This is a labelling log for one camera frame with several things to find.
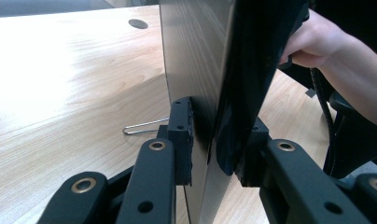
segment desk surface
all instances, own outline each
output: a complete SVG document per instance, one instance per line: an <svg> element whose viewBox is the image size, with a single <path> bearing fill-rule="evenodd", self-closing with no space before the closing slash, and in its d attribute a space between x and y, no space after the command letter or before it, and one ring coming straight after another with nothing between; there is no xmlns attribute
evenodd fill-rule
<svg viewBox="0 0 377 224"><path fill-rule="evenodd" d="M260 117L322 164L327 127L305 91L277 72ZM157 6L0 19L0 223L35 223L72 175L132 166L154 135L122 128L169 109ZM187 223L181 188L177 206ZM266 222L258 190L233 178L215 223Z"/></svg>

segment hand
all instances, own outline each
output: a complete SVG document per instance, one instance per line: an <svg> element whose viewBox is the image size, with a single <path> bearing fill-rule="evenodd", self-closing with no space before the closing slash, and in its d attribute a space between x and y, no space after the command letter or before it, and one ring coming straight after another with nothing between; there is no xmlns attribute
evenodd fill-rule
<svg viewBox="0 0 377 224"><path fill-rule="evenodd" d="M343 45L348 36L333 22L310 10L310 19L288 39L281 62L292 55L293 63L319 67Z"/></svg>

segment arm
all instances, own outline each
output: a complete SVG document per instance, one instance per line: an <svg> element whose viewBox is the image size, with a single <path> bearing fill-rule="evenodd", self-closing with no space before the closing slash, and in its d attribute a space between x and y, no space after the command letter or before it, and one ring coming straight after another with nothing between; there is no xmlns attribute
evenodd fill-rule
<svg viewBox="0 0 377 224"><path fill-rule="evenodd" d="M281 62L317 67L363 117L377 125L377 54L331 21L310 19L289 38Z"/></svg>

